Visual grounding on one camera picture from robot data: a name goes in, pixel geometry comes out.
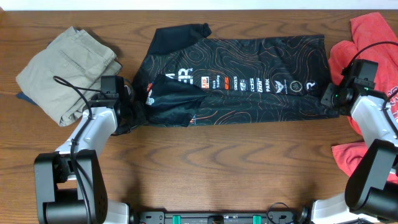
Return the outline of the black printed sports jersey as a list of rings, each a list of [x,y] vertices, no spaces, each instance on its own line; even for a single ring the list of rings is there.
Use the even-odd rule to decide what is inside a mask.
[[[208,24],[157,29],[132,81],[139,122],[209,126],[336,118],[322,35],[214,39]]]

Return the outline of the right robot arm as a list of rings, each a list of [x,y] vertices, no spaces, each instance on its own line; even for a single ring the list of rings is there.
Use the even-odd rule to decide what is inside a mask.
[[[330,83],[322,104],[351,117],[361,130],[365,155],[345,192],[316,200],[302,217],[308,223],[394,223],[397,221],[397,123],[387,95],[375,89],[378,64],[355,59],[343,69],[339,85]]]

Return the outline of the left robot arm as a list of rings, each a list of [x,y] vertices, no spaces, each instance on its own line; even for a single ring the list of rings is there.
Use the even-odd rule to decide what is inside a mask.
[[[55,152],[34,161],[40,223],[129,223],[129,205],[108,198],[98,156],[111,136],[136,128],[132,87],[123,77],[103,76],[80,123]]]

